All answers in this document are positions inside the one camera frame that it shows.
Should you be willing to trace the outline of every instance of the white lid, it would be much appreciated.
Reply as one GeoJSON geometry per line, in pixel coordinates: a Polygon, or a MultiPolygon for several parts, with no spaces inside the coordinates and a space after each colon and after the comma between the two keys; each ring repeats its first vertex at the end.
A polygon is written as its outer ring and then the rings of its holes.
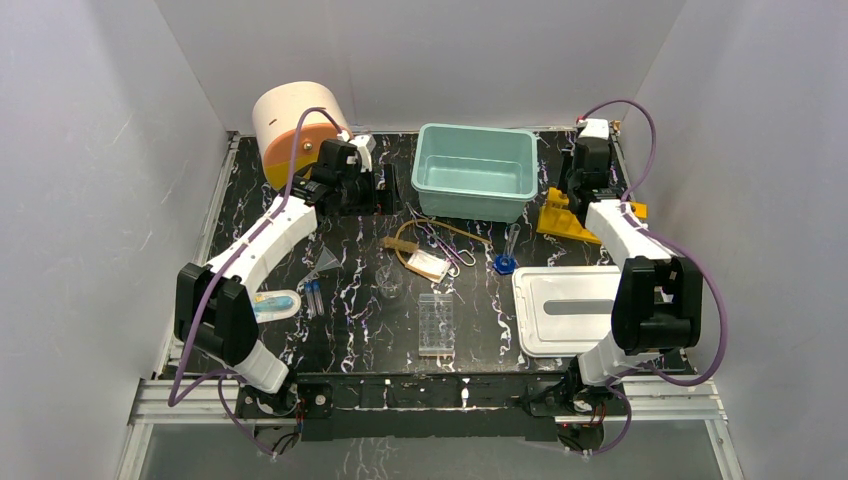
{"type": "Polygon", "coordinates": [[[521,350],[531,357],[568,357],[597,345],[610,331],[620,278],[616,266],[516,269],[521,350]]]}

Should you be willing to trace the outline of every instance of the white backdrop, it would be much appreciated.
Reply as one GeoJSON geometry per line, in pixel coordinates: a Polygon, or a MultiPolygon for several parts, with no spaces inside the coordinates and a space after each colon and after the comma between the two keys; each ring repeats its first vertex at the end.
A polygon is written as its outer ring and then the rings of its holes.
{"type": "MultiPolygon", "coordinates": [[[[637,95],[659,150],[637,191],[697,252],[730,312],[716,376],[746,478],[848,471],[848,4],[691,1],[637,95]]],[[[649,137],[624,122],[630,177],[649,137]]],[[[701,365],[716,347],[705,298],[701,365]]]]}
{"type": "Polygon", "coordinates": [[[0,478],[114,478],[226,134],[150,0],[0,7],[0,478]]]}
{"type": "Polygon", "coordinates": [[[571,124],[636,94],[685,1],[157,3],[224,127],[253,133],[259,96],[296,80],[375,130],[571,124]]]}

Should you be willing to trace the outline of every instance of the test tube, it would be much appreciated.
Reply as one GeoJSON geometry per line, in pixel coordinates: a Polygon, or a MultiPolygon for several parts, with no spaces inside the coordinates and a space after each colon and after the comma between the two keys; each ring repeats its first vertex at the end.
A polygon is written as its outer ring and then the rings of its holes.
{"type": "Polygon", "coordinates": [[[315,299],[312,298],[312,282],[306,282],[303,286],[304,290],[306,290],[306,306],[307,312],[306,316],[310,320],[315,316],[315,299]]]}
{"type": "Polygon", "coordinates": [[[504,247],[504,258],[515,258],[515,244],[518,243],[518,232],[521,231],[521,225],[513,223],[509,226],[509,233],[506,235],[506,247],[504,247]]]}
{"type": "Polygon", "coordinates": [[[321,287],[318,286],[318,280],[312,280],[312,296],[315,300],[315,313],[320,317],[324,315],[324,299],[321,297],[321,287]]]}
{"type": "Polygon", "coordinates": [[[520,231],[521,226],[517,223],[509,226],[504,253],[495,257],[495,263],[492,266],[501,275],[509,275],[515,271],[515,244],[518,242],[518,232],[520,231]]]}

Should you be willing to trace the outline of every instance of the blue base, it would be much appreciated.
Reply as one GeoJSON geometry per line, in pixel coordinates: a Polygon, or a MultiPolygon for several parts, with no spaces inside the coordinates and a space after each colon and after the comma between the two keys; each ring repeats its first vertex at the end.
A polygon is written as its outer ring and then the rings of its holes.
{"type": "Polygon", "coordinates": [[[498,255],[495,257],[495,263],[492,264],[492,267],[501,275],[509,275],[515,271],[515,257],[498,255]]]}

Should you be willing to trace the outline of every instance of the orange and white cylinder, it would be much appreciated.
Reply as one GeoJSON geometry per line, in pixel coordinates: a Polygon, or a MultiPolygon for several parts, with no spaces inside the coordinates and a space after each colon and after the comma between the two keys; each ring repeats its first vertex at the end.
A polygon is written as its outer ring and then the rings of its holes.
{"type": "MultiPolygon", "coordinates": [[[[286,185],[291,147],[297,121],[309,107],[324,107],[342,129],[350,128],[339,108],[336,97],[327,87],[315,82],[294,82],[265,92],[253,107],[253,128],[259,142],[262,169],[271,186],[279,190],[286,185]]],[[[338,132],[324,115],[311,113],[300,132],[295,170],[318,159],[318,147],[338,132]]]]}

